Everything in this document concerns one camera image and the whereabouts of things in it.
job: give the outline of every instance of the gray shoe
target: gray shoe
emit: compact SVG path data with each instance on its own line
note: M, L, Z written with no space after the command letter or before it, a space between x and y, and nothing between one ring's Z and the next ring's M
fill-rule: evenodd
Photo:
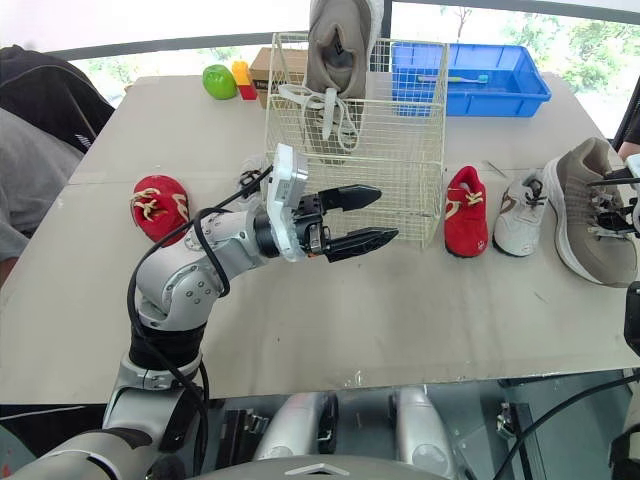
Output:
M312 2L305 86L319 94L335 89L340 100L364 99L369 58L380 33L383 13L381 0ZM306 136L313 151L340 155L355 149L362 111L362 102L345 102L340 109L330 105L328 109L306 111ZM323 135L322 128L326 115L332 116L333 123L328 136Z
M601 285L627 287L638 274L636 248L626 235L598 225L597 215L623 206L616 186L589 187L611 171L611 147L590 138L544 169L549 202L556 211L556 249L581 277Z

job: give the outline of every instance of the white table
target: white table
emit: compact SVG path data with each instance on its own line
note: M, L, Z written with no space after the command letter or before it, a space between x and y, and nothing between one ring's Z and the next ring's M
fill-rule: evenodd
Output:
M600 135L567 85L531 119L448 118L445 181L463 164L487 186L492 228L509 177ZM0 295L0 403L105 402L129 345L125 291L150 241L134 183L167 173L192 212L233 191L263 149L257 103L212 100L197 77L139 80L43 221ZM476 259L393 242L335 264L277 260L232 282L202 344L215 397L521 377L636 366L624 289L569 271L544 219L540 250ZM285 299L294 298L292 302Z

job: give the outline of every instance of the white wire basket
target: white wire basket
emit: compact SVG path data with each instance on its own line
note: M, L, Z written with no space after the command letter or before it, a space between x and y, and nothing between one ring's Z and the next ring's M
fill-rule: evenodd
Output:
M265 132L267 161L273 161L276 145L285 143L308 157L308 192L352 184L382 191L378 201L362 210L329 212L325 223L333 236L368 226L396 227L399 239L426 246L441 213L448 45L377 41L366 76L365 98L345 100L359 129L356 148L346 151L336 135L323 140L321 128L313 128L307 120L309 112L279 93L279 85L304 84L307 40L306 33L273 36ZM437 64L428 72L432 81L420 87L421 101L414 101L411 89L398 88L398 82L411 74L398 73L397 69L392 73L394 62L398 65L411 60L399 58L411 55L411 47L394 49L399 44L440 49ZM412 72L411 78L415 79L416 71Z

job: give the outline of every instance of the red baby shoe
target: red baby shoe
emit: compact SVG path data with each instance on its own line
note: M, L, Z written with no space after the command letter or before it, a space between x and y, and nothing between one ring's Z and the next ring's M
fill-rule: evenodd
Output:
M487 248L487 193L475 168L463 167L447 189L444 243L457 257L476 257Z
M173 178L166 175L150 175L140 180L133 192L133 221L154 242L158 242L189 221L187 192ZM176 243L185 233L171 238L164 246Z

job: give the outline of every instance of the green apple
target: green apple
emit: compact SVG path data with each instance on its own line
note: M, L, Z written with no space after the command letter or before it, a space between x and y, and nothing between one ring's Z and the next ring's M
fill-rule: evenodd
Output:
M236 96L236 81L224 65L210 65L202 72L202 85L213 98L226 100Z

